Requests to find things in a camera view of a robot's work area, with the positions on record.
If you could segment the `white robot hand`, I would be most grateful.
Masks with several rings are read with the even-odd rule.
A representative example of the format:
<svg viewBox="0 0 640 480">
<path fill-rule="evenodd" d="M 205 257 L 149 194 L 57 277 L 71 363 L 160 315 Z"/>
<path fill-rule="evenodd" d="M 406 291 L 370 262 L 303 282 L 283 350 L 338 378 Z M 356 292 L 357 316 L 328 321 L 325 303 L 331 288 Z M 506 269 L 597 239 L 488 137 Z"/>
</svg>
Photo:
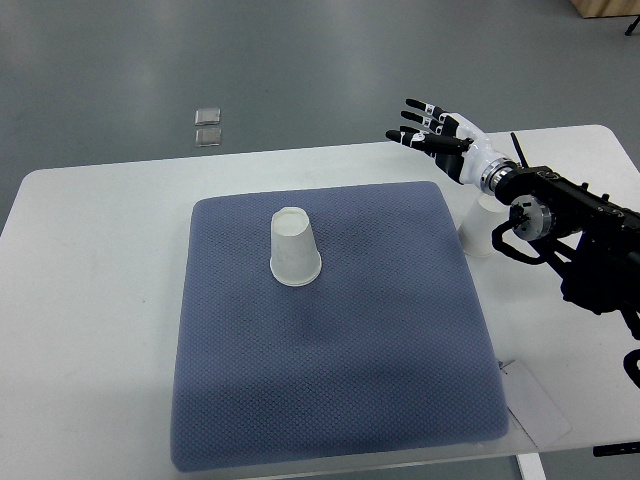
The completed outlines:
<svg viewBox="0 0 640 480">
<path fill-rule="evenodd" d="M 425 153 L 461 153 L 436 154 L 435 164 L 459 184 L 492 189 L 493 177 L 508 159 L 494 148 L 484 131 L 462 115 L 439 106 L 416 99 L 406 99 L 405 103 L 410 111 L 403 110 L 401 117 L 430 133 L 388 130 L 388 140 Z"/>
</svg>

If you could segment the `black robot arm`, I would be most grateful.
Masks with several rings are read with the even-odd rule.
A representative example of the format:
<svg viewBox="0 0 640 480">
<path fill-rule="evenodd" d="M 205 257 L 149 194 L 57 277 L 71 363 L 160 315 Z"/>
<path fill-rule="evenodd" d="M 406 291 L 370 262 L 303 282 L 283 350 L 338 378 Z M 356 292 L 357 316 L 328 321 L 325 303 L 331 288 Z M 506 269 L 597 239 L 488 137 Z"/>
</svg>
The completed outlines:
<svg viewBox="0 0 640 480">
<path fill-rule="evenodd" d="M 473 185 L 509 209 L 491 232 L 500 253 L 549 265 L 565 301 L 594 314 L 618 311 L 639 336 L 639 214 L 597 196 L 546 166 L 530 166 L 493 147 L 458 113 L 416 99 L 401 115 L 408 125 L 387 139 L 421 151 L 460 185 Z"/>
</svg>

